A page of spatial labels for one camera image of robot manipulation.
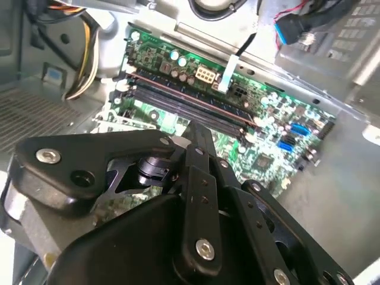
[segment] bolt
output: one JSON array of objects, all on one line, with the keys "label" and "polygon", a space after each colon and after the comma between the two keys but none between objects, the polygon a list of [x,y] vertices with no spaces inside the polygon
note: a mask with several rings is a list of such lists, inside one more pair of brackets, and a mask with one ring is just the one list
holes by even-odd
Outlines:
[{"label": "bolt", "polygon": [[196,147],[196,148],[195,148],[195,151],[196,151],[197,153],[199,153],[200,155],[203,155],[203,151],[202,151],[199,147]]},{"label": "bolt", "polygon": [[338,273],[337,277],[342,285],[349,285],[349,282],[343,277],[343,275]]},{"label": "bolt", "polygon": [[257,192],[261,190],[260,186],[257,185],[256,183],[252,183],[252,188],[254,188],[254,190],[256,190]]},{"label": "bolt", "polygon": [[169,141],[165,138],[160,138],[160,142],[166,145],[169,145]]},{"label": "bolt", "polygon": [[228,162],[227,161],[225,161],[225,160],[221,160],[220,161],[220,164],[224,167],[224,168],[228,168]]},{"label": "bolt", "polygon": [[119,105],[119,104],[121,104],[121,98],[115,98],[115,99],[113,99],[113,102],[114,102],[114,104],[116,104],[116,105]]},{"label": "bolt", "polygon": [[147,7],[149,10],[154,10],[157,7],[157,3],[148,3]]},{"label": "bolt", "polygon": [[179,175],[178,173],[172,176],[172,181],[177,181]]},{"label": "bolt", "polygon": [[210,242],[206,239],[200,239],[195,244],[195,249],[201,258],[210,261],[215,257],[215,251]]},{"label": "bolt", "polygon": [[55,164],[61,160],[59,152],[51,148],[43,148],[37,151],[36,157],[40,162],[49,164]]},{"label": "bolt", "polygon": [[279,285],[290,285],[289,278],[287,278],[286,274],[281,269],[275,269],[273,275]]}]

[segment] yellow wire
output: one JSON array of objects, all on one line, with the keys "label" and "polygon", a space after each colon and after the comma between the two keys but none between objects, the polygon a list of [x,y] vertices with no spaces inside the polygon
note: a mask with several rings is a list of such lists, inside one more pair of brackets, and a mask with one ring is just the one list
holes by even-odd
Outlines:
[{"label": "yellow wire", "polygon": [[83,22],[83,25],[84,25],[84,34],[85,34],[85,46],[84,46],[83,62],[78,74],[78,78],[81,78],[83,76],[84,68],[86,66],[87,59],[88,59],[88,50],[90,48],[90,28],[85,22]]}]

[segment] cable connector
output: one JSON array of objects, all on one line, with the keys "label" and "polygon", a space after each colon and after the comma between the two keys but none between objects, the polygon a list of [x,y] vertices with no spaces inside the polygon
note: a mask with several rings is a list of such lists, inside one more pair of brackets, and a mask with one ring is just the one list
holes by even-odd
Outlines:
[{"label": "cable connector", "polygon": [[299,15],[288,14],[274,23],[274,28],[282,44],[291,45],[298,42],[302,33],[307,32]]}]

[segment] screw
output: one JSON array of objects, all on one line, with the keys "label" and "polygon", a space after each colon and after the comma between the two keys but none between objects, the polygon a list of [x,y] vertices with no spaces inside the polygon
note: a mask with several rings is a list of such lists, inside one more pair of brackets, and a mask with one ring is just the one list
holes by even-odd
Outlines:
[{"label": "screw", "polygon": [[178,173],[172,176],[172,181],[177,181],[179,175]]},{"label": "screw", "polygon": [[114,104],[116,104],[116,105],[119,105],[119,104],[121,104],[121,98],[115,98],[115,99],[113,99],[113,102],[114,102]]},{"label": "screw", "polygon": [[252,188],[254,188],[254,190],[256,190],[257,192],[261,190],[260,186],[257,185],[256,183],[252,183]]},{"label": "screw", "polygon": [[168,140],[165,139],[165,138],[160,138],[160,142],[163,143],[163,144],[169,145]]},{"label": "screw", "polygon": [[200,155],[203,155],[203,151],[202,151],[199,147],[196,147],[196,148],[195,148],[195,151],[196,151],[197,153],[199,153]]},{"label": "screw", "polygon": [[43,256],[43,263],[48,269],[52,268],[56,260],[57,260],[57,256],[51,252],[48,252]]},{"label": "screw", "polygon": [[49,164],[55,164],[61,160],[59,152],[51,148],[43,148],[37,151],[36,157],[40,162]]},{"label": "screw", "polygon": [[228,162],[227,161],[225,161],[225,160],[221,160],[220,161],[220,164],[224,167],[224,168],[228,168]]},{"label": "screw", "polygon": [[210,261],[215,257],[215,251],[210,242],[206,239],[200,239],[195,244],[195,249],[201,258]]},{"label": "screw", "polygon": [[281,269],[275,269],[273,275],[279,285],[290,285],[289,278],[287,278],[286,274]]},{"label": "screw", "polygon": [[341,284],[343,285],[349,285],[349,282],[341,275],[340,273],[337,274],[337,277]]},{"label": "screw", "polygon": [[149,10],[154,10],[157,7],[157,3],[148,3],[147,7]]}]

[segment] capacitor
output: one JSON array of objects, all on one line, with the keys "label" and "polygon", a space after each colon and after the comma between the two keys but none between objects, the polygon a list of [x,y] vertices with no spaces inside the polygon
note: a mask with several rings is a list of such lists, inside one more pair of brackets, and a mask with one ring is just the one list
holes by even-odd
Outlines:
[{"label": "capacitor", "polygon": [[173,78],[177,78],[179,75],[178,69],[176,68],[172,69],[172,72],[170,72],[170,74]]},{"label": "capacitor", "polygon": [[273,124],[274,121],[275,121],[275,119],[274,119],[274,117],[272,117],[272,116],[268,117],[268,119],[267,119],[267,123],[268,123],[269,125]]},{"label": "capacitor", "polygon": [[268,97],[264,96],[264,97],[261,97],[260,102],[262,105],[266,106],[267,104],[269,104],[269,99]]},{"label": "capacitor", "polygon": [[188,84],[189,85],[194,85],[195,83],[195,77],[194,76],[189,76],[188,77]]},{"label": "capacitor", "polygon": [[140,33],[138,31],[134,31],[132,34],[131,34],[131,39],[134,41],[134,42],[137,42],[139,39],[140,39]]},{"label": "capacitor", "polygon": [[185,82],[186,79],[188,79],[188,76],[186,75],[186,73],[184,71],[182,71],[180,74],[179,74],[179,80],[181,82]]},{"label": "capacitor", "polygon": [[180,67],[184,67],[187,63],[188,63],[188,61],[187,61],[186,58],[184,58],[183,56],[181,56],[181,57],[178,59],[178,65],[179,65]]},{"label": "capacitor", "polygon": [[240,154],[245,154],[245,152],[247,151],[247,148],[244,147],[243,145],[240,145],[240,146],[237,148],[237,151],[238,151]]},{"label": "capacitor", "polygon": [[169,54],[169,57],[171,60],[176,61],[179,58],[179,52],[178,50],[172,50]]},{"label": "capacitor", "polygon": [[276,100],[278,98],[278,95],[276,92],[272,92],[271,97],[273,98],[273,100]]}]

